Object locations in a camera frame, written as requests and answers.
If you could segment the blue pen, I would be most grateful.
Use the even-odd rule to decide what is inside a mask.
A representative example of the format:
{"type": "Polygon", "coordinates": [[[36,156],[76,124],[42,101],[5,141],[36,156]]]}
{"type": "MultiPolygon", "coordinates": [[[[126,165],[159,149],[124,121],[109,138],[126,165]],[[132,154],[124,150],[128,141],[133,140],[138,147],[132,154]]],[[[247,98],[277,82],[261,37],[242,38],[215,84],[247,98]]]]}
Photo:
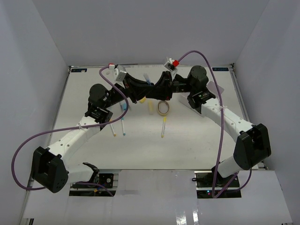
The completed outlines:
{"type": "Polygon", "coordinates": [[[144,77],[145,81],[147,82],[147,84],[148,84],[148,85],[151,85],[151,81],[150,81],[150,78],[149,78],[148,74],[147,74],[147,73],[144,73],[144,74],[143,74],[143,77],[144,77]]]}

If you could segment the orange white pen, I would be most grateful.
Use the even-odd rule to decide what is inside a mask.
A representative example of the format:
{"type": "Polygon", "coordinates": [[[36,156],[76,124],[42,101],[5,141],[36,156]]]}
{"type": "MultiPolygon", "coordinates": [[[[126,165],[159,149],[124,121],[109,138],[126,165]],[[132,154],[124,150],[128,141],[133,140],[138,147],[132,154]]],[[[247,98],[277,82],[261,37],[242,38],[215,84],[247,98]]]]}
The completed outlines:
{"type": "Polygon", "coordinates": [[[115,130],[114,130],[114,127],[113,127],[113,125],[112,125],[112,123],[110,124],[110,129],[111,129],[111,131],[112,131],[112,135],[114,136],[114,137],[116,137],[116,132],[115,132],[115,130]]]}

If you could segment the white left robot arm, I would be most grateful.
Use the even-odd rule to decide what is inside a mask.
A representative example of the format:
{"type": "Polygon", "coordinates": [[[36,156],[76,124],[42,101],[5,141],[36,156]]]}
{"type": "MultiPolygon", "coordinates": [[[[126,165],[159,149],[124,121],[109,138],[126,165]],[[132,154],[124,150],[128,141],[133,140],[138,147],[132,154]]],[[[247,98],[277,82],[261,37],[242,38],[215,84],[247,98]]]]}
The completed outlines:
{"type": "Polygon", "coordinates": [[[111,122],[109,107],[122,100],[136,103],[154,92],[155,84],[135,79],[128,73],[123,85],[112,84],[108,90],[94,84],[89,91],[88,109],[75,127],[47,148],[38,147],[33,153],[31,176],[52,193],[61,191],[68,183],[83,183],[94,187],[99,182],[99,169],[87,162],[73,168],[68,166],[71,157],[94,135],[111,122]]]}

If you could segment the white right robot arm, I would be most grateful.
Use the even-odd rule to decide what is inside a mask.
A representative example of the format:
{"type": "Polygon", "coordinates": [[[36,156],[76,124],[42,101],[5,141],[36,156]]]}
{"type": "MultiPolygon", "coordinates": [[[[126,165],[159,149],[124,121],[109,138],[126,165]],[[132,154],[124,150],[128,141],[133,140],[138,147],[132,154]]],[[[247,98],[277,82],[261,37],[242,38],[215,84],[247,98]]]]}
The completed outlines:
{"type": "Polygon", "coordinates": [[[171,78],[170,71],[162,73],[159,81],[146,94],[147,98],[170,100],[173,93],[189,93],[192,109],[217,123],[235,141],[233,155],[212,168],[212,183],[224,186],[229,177],[241,170],[249,170],[271,155],[267,128],[254,125],[221,106],[221,98],[207,88],[209,79],[202,66],[193,66],[187,76],[171,78]]]}

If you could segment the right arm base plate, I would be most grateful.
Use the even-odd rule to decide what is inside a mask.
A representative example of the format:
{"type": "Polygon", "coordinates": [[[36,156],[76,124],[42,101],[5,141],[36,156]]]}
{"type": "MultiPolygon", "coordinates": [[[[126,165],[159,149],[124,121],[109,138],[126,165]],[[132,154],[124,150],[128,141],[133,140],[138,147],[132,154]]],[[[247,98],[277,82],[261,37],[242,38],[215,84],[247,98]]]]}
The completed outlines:
{"type": "MultiPolygon", "coordinates": [[[[191,179],[196,185],[198,199],[212,199],[213,172],[196,172],[191,179]]],[[[215,195],[230,181],[233,175],[227,178],[217,178],[215,184],[215,195]]],[[[240,188],[240,182],[236,176],[229,186],[222,192],[218,198],[241,198],[241,191],[235,191],[240,188]]]]}

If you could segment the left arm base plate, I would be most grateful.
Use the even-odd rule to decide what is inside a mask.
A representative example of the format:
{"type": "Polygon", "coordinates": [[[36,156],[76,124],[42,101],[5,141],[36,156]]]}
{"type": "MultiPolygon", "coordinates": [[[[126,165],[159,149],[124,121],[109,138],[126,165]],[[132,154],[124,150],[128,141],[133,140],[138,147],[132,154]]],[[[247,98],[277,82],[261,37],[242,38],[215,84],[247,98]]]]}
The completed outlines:
{"type": "Polygon", "coordinates": [[[94,180],[97,185],[73,184],[69,196],[81,197],[113,197],[118,187],[119,175],[117,173],[100,173],[94,180]]]}

